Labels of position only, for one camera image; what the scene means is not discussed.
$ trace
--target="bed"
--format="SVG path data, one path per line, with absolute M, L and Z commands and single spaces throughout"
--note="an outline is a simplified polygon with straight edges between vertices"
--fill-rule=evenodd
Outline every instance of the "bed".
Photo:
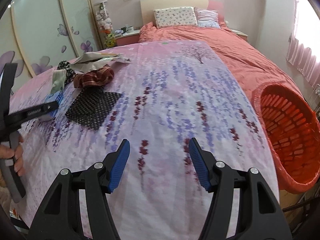
M 198 58 L 181 53 L 198 48 Z M 197 239 L 212 194 L 199 184 L 188 154 L 196 137 L 217 160 L 239 170 L 256 167 L 279 199 L 268 143 L 251 104 L 217 54 L 202 41 L 144 42 L 104 52 L 123 53 L 129 64 L 113 63 L 119 92 L 105 122 L 94 131 L 65 116 L 80 89 L 69 84 L 54 120 L 22 125 L 27 195 L 17 211 L 28 226 L 47 189 L 63 168 L 84 170 L 117 149 L 123 138 L 131 152 L 119 187 L 108 195 L 121 239 Z M 40 103 L 50 91 L 50 69 L 11 99 L 11 111 Z M 84 192 L 83 228 L 90 236 Z M 235 190 L 228 235 L 235 232 L 239 192 Z
M 271 81 L 283 84 L 302 96 L 298 87 L 285 72 L 225 25 L 221 2 L 212 0 L 141 0 L 140 4 L 144 24 L 140 30 L 140 42 L 205 41 L 226 64 L 249 100 L 251 100 L 252 92 L 260 84 Z M 221 29 L 191 26 L 161 29 L 155 27 L 153 10 L 181 6 L 217 10 Z

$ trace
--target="wooden headboard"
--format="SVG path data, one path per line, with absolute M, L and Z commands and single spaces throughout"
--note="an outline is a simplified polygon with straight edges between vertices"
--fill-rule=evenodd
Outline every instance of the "wooden headboard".
M 219 12 L 219 22 L 224 21 L 223 3 L 213 0 L 141 0 L 140 6 L 144 25 L 155 21 L 153 10 L 183 6 L 217 10 Z

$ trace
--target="red striped cloth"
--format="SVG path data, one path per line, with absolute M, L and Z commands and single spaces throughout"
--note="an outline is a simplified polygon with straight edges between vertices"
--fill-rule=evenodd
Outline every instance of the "red striped cloth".
M 113 69 L 107 64 L 98 70 L 92 70 L 86 74 L 76 74 L 73 84 L 75 88 L 104 86 L 110 83 L 114 76 Z

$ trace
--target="orange laundry basket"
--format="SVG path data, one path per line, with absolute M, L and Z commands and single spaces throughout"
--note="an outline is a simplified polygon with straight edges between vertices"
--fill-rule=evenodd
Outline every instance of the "orange laundry basket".
M 259 86 L 252 105 L 265 131 L 279 189 L 309 190 L 320 174 L 320 125 L 301 96 L 276 82 Z

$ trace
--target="pink curtain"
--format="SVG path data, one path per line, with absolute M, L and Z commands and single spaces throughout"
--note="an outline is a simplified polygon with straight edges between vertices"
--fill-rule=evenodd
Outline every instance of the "pink curtain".
M 320 20 L 308 0 L 295 0 L 295 19 L 287 60 L 311 86 L 320 83 Z

